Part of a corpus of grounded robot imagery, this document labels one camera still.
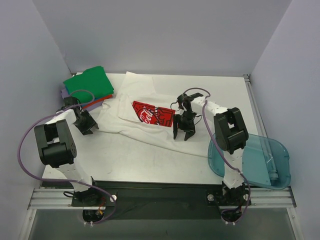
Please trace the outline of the white t-shirt red print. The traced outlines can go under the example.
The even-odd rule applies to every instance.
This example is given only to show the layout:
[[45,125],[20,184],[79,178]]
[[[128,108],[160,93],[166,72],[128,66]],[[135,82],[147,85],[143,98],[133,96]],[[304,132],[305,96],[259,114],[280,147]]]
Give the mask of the white t-shirt red print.
[[206,157],[210,136],[204,123],[196,133],[184,140],[180,131],[173,138],[173,115],[170,108],[176,96],[156,92],[151,76],[126,72],[115,98],[102,103],[97,117],[99,131],[118,133],[131,139],[168,150]]

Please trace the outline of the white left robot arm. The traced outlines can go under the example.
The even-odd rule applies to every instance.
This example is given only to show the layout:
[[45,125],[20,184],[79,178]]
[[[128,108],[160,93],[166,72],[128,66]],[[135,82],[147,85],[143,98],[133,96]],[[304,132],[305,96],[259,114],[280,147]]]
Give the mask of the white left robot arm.
[[77,148],[70,126],[75,126],[83,136],[93,134],[92,129],[99,127],[90,113],[79,106],[80,101],[76,97],[66,97],[63,103],[64,106],[57,112],[59,115],[34,127],[39,157],[45,166],[57,169],[72,180],[76,199],[95,206],[101,201],[101,193],[93,188],[94,179],[76,160]]

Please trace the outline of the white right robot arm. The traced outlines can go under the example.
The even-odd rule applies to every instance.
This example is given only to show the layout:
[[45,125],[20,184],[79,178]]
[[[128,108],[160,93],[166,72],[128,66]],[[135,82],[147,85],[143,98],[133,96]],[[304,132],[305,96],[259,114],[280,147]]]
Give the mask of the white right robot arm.
[[243,153],[249,133],[240,109],[220,106],[198,92],[192,95],[184,92],[177,97],[176,103],[180,113],[173,117],[173,138],[177,138],[178,131],[185,133],[185,141],[193,137],[196,133],[194,120],[197,115],[202,116],[211,141],[224,162],[222,200],[227,204],[244,200]]

